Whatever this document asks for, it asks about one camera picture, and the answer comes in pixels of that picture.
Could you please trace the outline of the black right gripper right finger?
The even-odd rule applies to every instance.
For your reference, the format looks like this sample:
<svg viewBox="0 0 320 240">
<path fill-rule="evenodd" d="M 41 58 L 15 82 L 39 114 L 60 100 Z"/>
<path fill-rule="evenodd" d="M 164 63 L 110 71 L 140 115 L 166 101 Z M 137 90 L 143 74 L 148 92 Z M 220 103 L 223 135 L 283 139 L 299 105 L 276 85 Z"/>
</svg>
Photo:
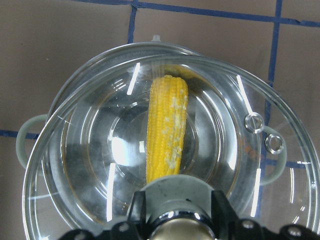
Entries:
<svg viewBox="0 0 320 240">
<path fill-rule="evenodd" d="M 211 220 L 214 233 L 228 233 L 230 223 L 235 222 L 238 215 L 228 198 L 221 190 L 211 191 Z"/>
</svg>

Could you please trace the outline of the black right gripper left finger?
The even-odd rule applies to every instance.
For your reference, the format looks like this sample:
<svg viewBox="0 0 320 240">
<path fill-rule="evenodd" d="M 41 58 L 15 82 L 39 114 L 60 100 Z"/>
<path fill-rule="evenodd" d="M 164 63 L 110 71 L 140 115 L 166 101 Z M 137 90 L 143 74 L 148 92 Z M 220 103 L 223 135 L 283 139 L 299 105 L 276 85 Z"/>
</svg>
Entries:
<svg viewBox="0 0 320 240">
<path fill-rule="evenodd" d="M 140 234 L 148 233 L 147 199 L 145 191 L 136 191 L 127 213 L 127 220 L 133 223 Z"/>
</svg>

